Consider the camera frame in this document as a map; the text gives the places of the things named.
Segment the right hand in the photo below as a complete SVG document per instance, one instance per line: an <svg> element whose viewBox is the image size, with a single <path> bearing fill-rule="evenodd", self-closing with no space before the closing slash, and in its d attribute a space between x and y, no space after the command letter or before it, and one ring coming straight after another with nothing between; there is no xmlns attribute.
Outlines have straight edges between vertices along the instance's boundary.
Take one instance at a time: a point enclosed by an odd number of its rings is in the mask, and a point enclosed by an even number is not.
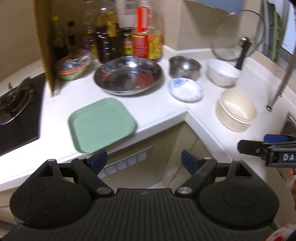
<svg viewBox="0 0 296 241"><path fill-rule="evenodd" d="M288 173L289 173L289 175L291 175L291 176L295 176L295 175L296 175L296 173L295 173L295 169L294 169L294 168L289 168Z"/></svg>

